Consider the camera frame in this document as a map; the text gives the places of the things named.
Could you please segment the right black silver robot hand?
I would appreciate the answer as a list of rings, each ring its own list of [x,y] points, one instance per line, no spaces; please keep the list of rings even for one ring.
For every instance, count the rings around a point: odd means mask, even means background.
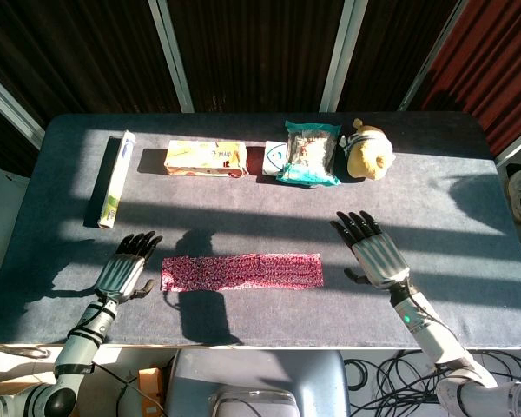
[[[355,278],[357,283],[388,289],[406,282],[410,268],[404,256],[370,214],[361,210],[358,214],[337,211],[336,215],[340,220],[330,224],[365,274],[363,279]]]

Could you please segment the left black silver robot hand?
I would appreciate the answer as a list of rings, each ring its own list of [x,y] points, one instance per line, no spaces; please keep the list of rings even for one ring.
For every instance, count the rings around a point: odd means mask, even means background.
[[[155,281],[148,280],[142,288],[136,284],[161,241],[162,236],[155,231],[125,236],[98,276],[94,286],[97,297],[117,304],[146,297]]]

